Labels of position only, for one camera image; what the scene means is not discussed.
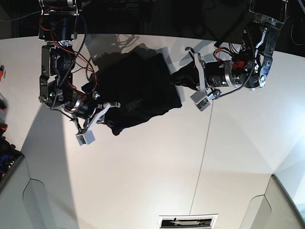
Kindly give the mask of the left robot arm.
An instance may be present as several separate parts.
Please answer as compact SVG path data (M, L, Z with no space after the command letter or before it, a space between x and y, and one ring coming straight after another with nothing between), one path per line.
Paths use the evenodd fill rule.
M185 50L192 61L171 75L171 83L195 91L208 89L213 99L218 99L242 88L263 88L273 62L277 38L286 20L286 0L252 0L249 12L254 17L242 32L242 45L237 50L223 40L214 46L215 61L206 62L192 47Z

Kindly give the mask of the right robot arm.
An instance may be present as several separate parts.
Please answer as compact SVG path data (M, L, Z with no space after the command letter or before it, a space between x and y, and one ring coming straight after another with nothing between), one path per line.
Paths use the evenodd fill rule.
M91 63L81 54L88 35L82 10L92 1L41 0L39 4L39 39L46 42L41 49L39 101L69 118L80 131L92 124L111 126L106 114L120 105L98 102L99 79ZM86 62L92 73L87 89L80 90L73 84L73 69L78 60Z

